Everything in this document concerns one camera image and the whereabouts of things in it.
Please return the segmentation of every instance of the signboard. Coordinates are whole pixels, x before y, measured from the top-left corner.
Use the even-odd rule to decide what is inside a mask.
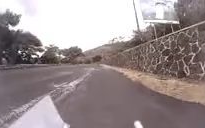
[[[177,0],[139,0],[146,23],[179,24]]]

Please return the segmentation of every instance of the retaining wall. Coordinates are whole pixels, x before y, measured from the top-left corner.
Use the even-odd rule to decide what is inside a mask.
[[[205,81],[205,21],[128,49],[103,63]]]

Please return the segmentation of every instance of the dirt shoulder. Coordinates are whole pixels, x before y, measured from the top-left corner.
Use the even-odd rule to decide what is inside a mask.
[[[205,83],[203,82],[160,77],[145,72],[118,67],[110,68],[123,73],[133,81],[142,83],[153,91],[184,101],[196,102],[205,105]]]

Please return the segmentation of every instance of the road curve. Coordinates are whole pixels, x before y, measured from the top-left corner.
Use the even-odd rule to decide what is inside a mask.
[[[0,71],[0,114],[63,83],[78,84],[54,101],[71,128],[133,128],[135,121],[143,128],[205,128],[205,106],[159,94],[100,65]]]

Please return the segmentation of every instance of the overcast sky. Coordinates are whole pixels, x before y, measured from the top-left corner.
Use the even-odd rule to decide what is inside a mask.
[[[132,0],[0,0],[6,8],[22,14],[17,28],[61,48],[91,49],[136,29]]]

